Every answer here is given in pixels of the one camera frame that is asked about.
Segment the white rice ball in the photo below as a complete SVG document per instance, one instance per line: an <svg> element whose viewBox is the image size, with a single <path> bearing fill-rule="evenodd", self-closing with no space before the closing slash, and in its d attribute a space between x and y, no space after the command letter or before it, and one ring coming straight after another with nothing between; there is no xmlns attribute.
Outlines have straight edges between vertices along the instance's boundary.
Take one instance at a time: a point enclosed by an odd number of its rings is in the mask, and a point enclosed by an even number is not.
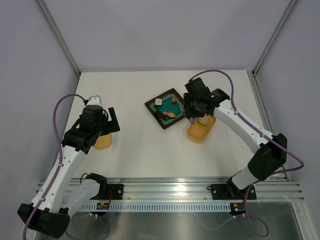
<svg viewBox="0 0 320 240"><path fill-rule="evenodd" d="M209 119L207 116L204 116L204 117L199 117L198 118L198 123L202 126L206 126L209 124Z"/></svg>

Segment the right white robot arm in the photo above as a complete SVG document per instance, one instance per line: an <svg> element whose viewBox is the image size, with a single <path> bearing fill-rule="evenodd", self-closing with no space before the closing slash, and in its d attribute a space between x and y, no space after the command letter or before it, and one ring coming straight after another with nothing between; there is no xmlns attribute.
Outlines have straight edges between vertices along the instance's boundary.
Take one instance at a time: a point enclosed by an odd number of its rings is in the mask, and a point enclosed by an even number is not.
<svg viewBox="0 0 320 240"><path fill-rule="evenodd" d="M247 165L226 182L228 195L239 198L249 185L266 180L286 163L288 140L283 134L274 135L251 119L246 119L221 89L206 90L204 93L203 96L195 92L183 94L185 117L215 117L236 133L253 153Z"/></svg>

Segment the metal tongs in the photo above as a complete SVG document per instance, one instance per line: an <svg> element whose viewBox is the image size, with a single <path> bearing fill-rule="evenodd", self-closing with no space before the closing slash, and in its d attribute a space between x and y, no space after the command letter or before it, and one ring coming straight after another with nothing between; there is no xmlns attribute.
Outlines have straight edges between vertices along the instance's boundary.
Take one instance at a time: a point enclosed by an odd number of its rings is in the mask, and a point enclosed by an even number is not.
<svg viewBox="0 0 320 240"><path fill-rule="evenodd" d="M189 118L189 122L192 124L192 125L194 125L195 123L196 123L196 118L195 117L190 117Z"/></svg>

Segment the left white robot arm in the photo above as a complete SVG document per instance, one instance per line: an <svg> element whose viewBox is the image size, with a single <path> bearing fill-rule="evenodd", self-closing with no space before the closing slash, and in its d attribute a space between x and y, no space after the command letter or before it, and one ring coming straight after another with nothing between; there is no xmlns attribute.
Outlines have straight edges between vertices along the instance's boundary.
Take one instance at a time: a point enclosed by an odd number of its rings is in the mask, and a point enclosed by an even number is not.
<svg viewBox="0 0 320 240"><path fill-rule="evenodd" d="M80 207L92 198L112 198L107 178L90 173L68 196L65 192L89 150L97 139L120 131L114 108L87 104L76 123L63 137L59 158L37 195L30 203L22 203L17 214L31 229L52 238L60 238Z"/></svg>

